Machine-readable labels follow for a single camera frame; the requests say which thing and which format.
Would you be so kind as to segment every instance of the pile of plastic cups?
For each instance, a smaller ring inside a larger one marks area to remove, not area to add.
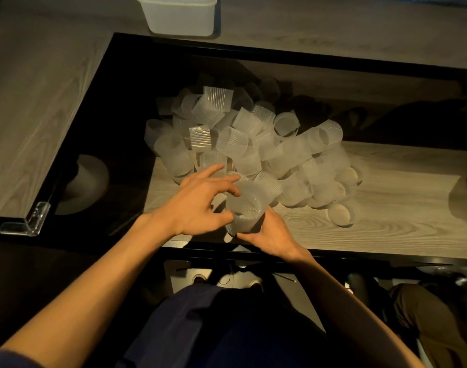
[[[148,120],[144,139],[173,181],[216,163],[225,167],[215,177],[239,174],[242,195],[228,194],[226,201],[235,216],[226,227],[230,235],[248,232],[278,203],[327,209],[338,226],[355,223],[360,209],[353,196],[367,168],[344,150],[339,124],[327,120],[298,134],[294,111],[274,113],[276,80],[242,87],[230,81],[228,88],[214,87],[215,79],[201,73],[176,97],[157,98],[159,114],[172,121]]]

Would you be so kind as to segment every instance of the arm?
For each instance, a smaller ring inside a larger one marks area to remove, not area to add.
[[[233,221],[213,213],[216,194],[239,195],[238,176],[208,178],[223,164],[194,173],[163,207],[140,216],[128,233],[58,297],[16,332],[1,349],[45,367],[81,366],[94,349],[131,285],[157,249],[178,234],[199,235]]]
[[[424,368],[408,347],[293,239],[283,218],[268,207],[258,234],[237,234],[293,266],[328,336],[365,366]]]

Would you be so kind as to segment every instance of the right hand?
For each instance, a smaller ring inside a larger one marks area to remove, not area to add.
[[[264,253],[277,256],[286,262],[310,255],[295,241],[283,218],[270,206],[266,209],[261,231],[257,234],[238,233],[237,237],[255,245]]]

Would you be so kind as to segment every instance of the hand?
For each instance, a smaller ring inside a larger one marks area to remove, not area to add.
[[[201,173],[193,173],[181,183],[180,191],[154,214],[170,219],[173,235],[200,235],[214,231],[234,220],[231,210],[213,213],[213,198],[222,192],[240,196],[233,184],[238,175],[210,178],[224,164],[215,164]]]
[[[286,262],[309,253],[295,241],[283,218],[270,206],[267,207],[260,232],[257,234],[238,233],[237,237],[255,245],[264,253],[277,256]]]

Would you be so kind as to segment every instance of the forearm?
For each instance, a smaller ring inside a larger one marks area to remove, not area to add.
[[[366,366],[423,367],[404,343],[353,294],[300,248],[287,259],[329,337],[344,343]]]
[[[13,335],[2,349],[45,367],[79,367],[101,339],[136,277],[171,236],[162,218],[140,217],[102,258]]]

